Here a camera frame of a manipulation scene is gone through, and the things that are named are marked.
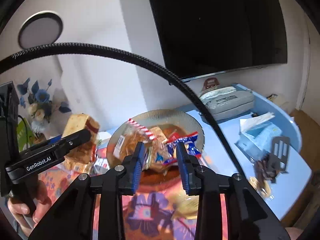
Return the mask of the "person's left hand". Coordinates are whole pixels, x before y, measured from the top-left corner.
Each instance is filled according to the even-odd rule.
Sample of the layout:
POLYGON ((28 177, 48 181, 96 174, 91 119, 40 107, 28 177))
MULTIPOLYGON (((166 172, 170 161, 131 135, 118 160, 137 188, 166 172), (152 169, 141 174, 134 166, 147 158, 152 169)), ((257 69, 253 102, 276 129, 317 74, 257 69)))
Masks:
POLYGON ((8 200, 9 211, 27 237, 51 206, 45 183, 35 177, 15 185, 13 197, 8 200))

